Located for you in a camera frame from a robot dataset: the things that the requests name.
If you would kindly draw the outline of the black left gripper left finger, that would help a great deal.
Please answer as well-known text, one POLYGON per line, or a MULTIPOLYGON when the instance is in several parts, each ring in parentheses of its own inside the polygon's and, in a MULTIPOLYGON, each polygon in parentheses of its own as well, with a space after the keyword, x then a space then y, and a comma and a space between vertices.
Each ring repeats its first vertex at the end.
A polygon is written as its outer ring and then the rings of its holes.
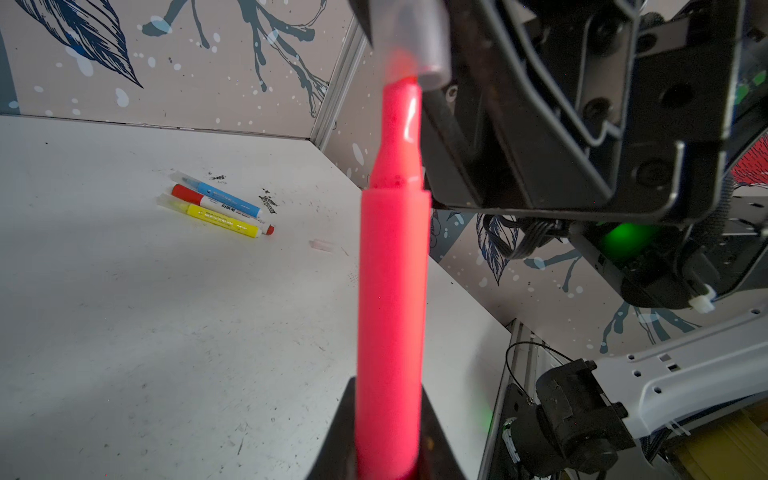
POLYGON ((353 480, 357 478, 355 447, 355 387, 352 377, 340 398, 318 456, 307 480, 353 480))

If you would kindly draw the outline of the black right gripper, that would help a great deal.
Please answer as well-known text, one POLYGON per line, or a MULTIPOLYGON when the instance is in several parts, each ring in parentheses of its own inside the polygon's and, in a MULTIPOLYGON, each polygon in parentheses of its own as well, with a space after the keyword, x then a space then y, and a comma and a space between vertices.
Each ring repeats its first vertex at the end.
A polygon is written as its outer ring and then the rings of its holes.
POLYGON ((690 224, 716 206, 746 5, 698 1, 643 29, 636 1, 447 5, 458 103, 425 103, 443 207, 690 224))

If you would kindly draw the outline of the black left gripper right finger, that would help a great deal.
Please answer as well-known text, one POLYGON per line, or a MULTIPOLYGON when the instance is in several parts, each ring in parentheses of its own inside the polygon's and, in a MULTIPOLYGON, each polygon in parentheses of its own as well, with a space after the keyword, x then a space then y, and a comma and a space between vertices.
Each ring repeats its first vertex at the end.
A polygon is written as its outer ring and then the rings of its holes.
POLYGON ((416 478, 421 480, 464 480, 425 389, 421 397, 420 446, 416 478))

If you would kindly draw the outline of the lone translucent pen cap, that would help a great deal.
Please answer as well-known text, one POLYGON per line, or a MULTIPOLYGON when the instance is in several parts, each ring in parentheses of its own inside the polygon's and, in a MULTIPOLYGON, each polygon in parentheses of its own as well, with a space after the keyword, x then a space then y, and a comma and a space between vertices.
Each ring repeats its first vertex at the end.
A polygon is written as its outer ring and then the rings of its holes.
POLYGON ((424 91, 433 91, 449 84, 450 26, 443 1, 372 1, 370 20, 384 85, 415 78, 424 91))

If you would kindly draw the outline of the pink highlighter pen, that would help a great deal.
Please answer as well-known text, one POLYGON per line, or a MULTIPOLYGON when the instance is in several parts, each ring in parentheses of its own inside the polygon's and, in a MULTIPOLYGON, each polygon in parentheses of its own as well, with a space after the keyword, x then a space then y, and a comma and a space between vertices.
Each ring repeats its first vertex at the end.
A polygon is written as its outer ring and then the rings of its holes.
POLYGON ((431 197, 420 152, 421 67, 387 62, 380 147, 362 194, 355 449, 361 479, 410 479, 420 448, 431 197))

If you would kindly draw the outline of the yellow highlighter pen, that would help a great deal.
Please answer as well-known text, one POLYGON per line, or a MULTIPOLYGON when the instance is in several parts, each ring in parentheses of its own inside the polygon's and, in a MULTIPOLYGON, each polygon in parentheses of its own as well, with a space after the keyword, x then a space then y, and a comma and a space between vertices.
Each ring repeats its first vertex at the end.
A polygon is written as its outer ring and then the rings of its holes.
POLYGON ((230 218, 226 215, 219 214, 198 205, 191 203, 188 204, 189 208, 187 214, 185 214, 187 216, 218 226, 225 230, 247 236, 249 238, 256 238, 261 234, 261 230, 256 226, 230 218))

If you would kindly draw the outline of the blue marker pen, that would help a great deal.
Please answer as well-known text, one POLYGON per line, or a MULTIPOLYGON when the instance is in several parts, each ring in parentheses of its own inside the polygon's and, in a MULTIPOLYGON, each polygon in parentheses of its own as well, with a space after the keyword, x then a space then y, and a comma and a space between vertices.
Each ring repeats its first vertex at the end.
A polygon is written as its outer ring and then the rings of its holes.
POLYGON ((210 197, 213 200, 219 201, 224 205, 233 207, 234 209, 248 214, 252 217, 259 217, 261 209, 256 205, 253 205, 239 197, 224 192, 208 183, 200 181, 196 189, 192 189, 202 195, 210 197))

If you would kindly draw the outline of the white whiteboard marker pen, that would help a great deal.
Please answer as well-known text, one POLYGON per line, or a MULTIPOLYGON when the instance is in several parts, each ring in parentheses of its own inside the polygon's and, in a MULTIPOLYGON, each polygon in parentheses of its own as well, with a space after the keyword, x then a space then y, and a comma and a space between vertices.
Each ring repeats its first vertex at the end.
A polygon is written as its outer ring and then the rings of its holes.
POLYGON ((226 215, 228 217, 237 219, 239 221, 242 221, 244 223, 259 227, 261 232, 266 234, 267 236, 272 235, 275 232, 275 227, 257 217, 252 217, 248 214, 242 213, 233 207, 229 207, 227 205, 224 205, 223 203, 213 200, 210 197, 207 197, 203 195, 204 198, 201 201, 200 207, 206 208, 208 210, 215 211, 219 214, 226 215))

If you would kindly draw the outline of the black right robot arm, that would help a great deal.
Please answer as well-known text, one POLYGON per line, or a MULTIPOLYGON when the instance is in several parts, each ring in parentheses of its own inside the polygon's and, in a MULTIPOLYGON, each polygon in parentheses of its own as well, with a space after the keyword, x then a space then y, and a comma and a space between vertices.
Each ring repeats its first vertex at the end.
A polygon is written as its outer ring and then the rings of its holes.
POLYGON ((736 164, 767 130, 765 2, 446 7, 458 96, 427 94, 422 127, 434 258, 473 229, 499 283, 568 244, 619 296, 614 333, 766 281, 762 225, 730 228, 736 164))

